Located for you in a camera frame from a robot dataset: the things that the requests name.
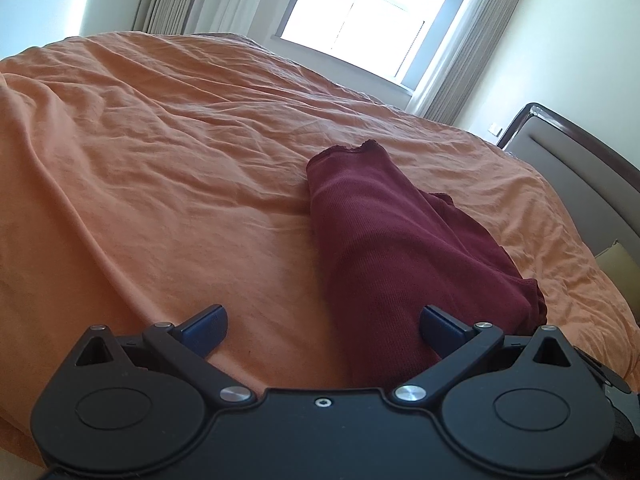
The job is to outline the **maroon long-sleeve shirt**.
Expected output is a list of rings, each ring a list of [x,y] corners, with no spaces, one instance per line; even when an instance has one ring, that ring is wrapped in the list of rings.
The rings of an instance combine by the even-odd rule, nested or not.
[[[537,282],[451,197],[416,188],[378,142],[328,148],[306,171],[326,302],[353,386],[390,389],[438,362],[419,334],[426,306],[508,335],[547,321]]]

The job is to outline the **yellow-green pillow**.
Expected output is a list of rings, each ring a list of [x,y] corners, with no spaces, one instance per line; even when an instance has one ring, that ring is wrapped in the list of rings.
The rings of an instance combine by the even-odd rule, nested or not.
[[[596,255],[596,261],[623,295],[636,321],[639,321],[640,268],[638,263],[618,240]]]

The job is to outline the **orange duvet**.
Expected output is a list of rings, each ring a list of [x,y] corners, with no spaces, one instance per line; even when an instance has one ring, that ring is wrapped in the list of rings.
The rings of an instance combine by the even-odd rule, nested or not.
[[[1,446],[38,463],[29,415],[93,324],[134,334],[211,304],[213,361],[263,389],[348,387],[320,289],[306,166],[375,140],[534,278],[552,324],[639,382],[639,329],[550,184],[229,35],[111,32],[1,64]]]

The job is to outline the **dark wood padded headboard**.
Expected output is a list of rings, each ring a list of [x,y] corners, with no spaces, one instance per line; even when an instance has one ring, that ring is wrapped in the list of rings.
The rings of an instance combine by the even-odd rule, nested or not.
[[[551,184],[593,254],[619,242],[639,258],[639,169],[626,158],[539,103],[518,112],[498,148]]]

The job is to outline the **beige right curtain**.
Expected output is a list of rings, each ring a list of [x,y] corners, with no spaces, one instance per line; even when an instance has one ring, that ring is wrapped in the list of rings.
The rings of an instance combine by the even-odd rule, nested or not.
[[[406,107],[452,126],[480,81],[520,0],[463,0]]]

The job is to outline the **white wall socket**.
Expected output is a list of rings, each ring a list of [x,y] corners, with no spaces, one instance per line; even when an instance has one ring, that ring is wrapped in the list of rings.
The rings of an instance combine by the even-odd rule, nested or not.
[[[491,124],[488,128],[488,132],[493,136],[500,136],[500,134],[502,133],[502,127],[497,124]]]

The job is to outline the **window with white frame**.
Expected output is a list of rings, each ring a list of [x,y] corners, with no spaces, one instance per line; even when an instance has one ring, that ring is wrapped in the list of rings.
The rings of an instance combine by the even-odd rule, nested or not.
[[[277,36],[413,91],[464,0],[290,0]]]

